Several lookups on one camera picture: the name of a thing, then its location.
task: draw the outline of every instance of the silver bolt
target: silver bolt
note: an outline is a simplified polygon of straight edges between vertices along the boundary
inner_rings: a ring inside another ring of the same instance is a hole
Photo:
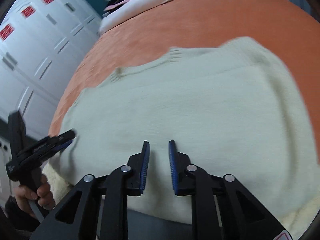
[[[195,165],[193,165],[193,164],[188,165],[188,166],[187,166],[187,170],[188,170],[188,171],[196,171],[196,170],[197,170],[197,166],[195,166]]]
[[[235,177],[231,174],[227,174],[226,176],[224,176],[224,179],[228,182],[233,182],[235,180]]]
[[[131,167],[129,165],[124,165],[121,167],[121,171],[123,172],[131,171]]]
[[[83,178],[83,180],[85,181],[85,182],[90,182],[90,181],[92,181],[93,180],[93,178],[94,178],[94,176],[92,176],[92,175],[85,175],[84,176],[84,178]]]

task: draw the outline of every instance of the orange bed sheet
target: orange bed sheet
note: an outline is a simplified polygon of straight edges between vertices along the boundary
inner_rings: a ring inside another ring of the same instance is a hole
[[[287,0],[174,0],[113,28],[76,70],[49,134],[59,133],[81,90],[100,84],[116,67],[150,62],[172,46],[217,47],[240,36],[254,38],[285,62],[307,105],[319,148],[320,24]]]

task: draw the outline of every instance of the white knit garment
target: white knit garment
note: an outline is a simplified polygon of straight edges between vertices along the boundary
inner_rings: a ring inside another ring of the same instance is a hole
[[[318,194],[300,93],[284,63],[248,37],[118,68],[81,92],[63,119],[61,132],[69,129],[77,131],[74,143],[50,164],[71,184],[111,173],[149,141],[146,189],[128,198],[128,208],[167,220],[191,223],[190,197],[172,190],[170,139],[209,174],[235,175],[278,219]]]

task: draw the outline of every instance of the human hand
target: human hand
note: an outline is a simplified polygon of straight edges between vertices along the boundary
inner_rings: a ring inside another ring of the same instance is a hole
[[[53,194],[50,191],[50,185],[48,183],[47,177],[43,174],[41,176],[41,182],[42,185],[38,188],[36,193],[25,185],[20,185],[14,189],[18,207],[33,218],[36,218],[36,216],[31,210],[28,200],[37,200],[39,196],[39,206],[42,206],[45,209],[53,209],[56,205],[53,199]]]

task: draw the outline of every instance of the black sleeve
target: black sleeve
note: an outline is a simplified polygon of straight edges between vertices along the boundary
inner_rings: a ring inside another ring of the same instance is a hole
[[[5,204],[5,212],[14,228],[18,230],[32,232],[40,225],[37,219],[34,219],[18,207],[16,199],[12,196],[9,197]]]

